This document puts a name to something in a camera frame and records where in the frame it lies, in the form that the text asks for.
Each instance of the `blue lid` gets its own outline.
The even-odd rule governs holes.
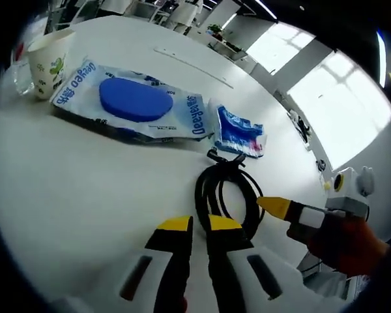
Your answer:
[[[155,121],[165,115],[173,100],[165,91],[123,78],[108,78],[100,84],[103,108],[133,122]]]

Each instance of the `orange glove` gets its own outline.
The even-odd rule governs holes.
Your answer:
[[[370,275],[389,246],[376,238],[363,218],[327,215],[307,247],[328,266],[356,276]]]

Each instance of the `white table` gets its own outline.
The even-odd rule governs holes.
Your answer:
[[[246,161],[266,196],[322,207],[315,159],[285,110],[253,78],[207,47],[168,29],[123,17],[77,24],[72,60],[144,72],[219,98],[233,113],[263,123],[265,156]],[[154,52],[176,51],[211,76]],[[127,145],[49,114],[45,103],[17,98],[5,76],[0,88],[0,228],[15,259],[47,299],[86,287],[102,266],[142,247],[165,219],[196,215],[194,186],[212,162],[208,142],[171,148]],[[227,158],[229,153],[220,153]],[[231,214],[244,216],[238,189],[225,188]],[[285,235],[287,223],[266,215],[253,242],[297,266],[306,247]],[[215,312],[205,243],[195,233],[189,312]]]

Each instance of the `window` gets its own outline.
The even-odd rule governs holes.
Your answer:
[[[307,117],[333,170],[365,149],[391,120],[383,92],[341,52],[330,54],[288,94]]]
[[[296,27],[278,23],[264,32],[247,52],[271,75],[275,75],[313,38],[311,34]]]

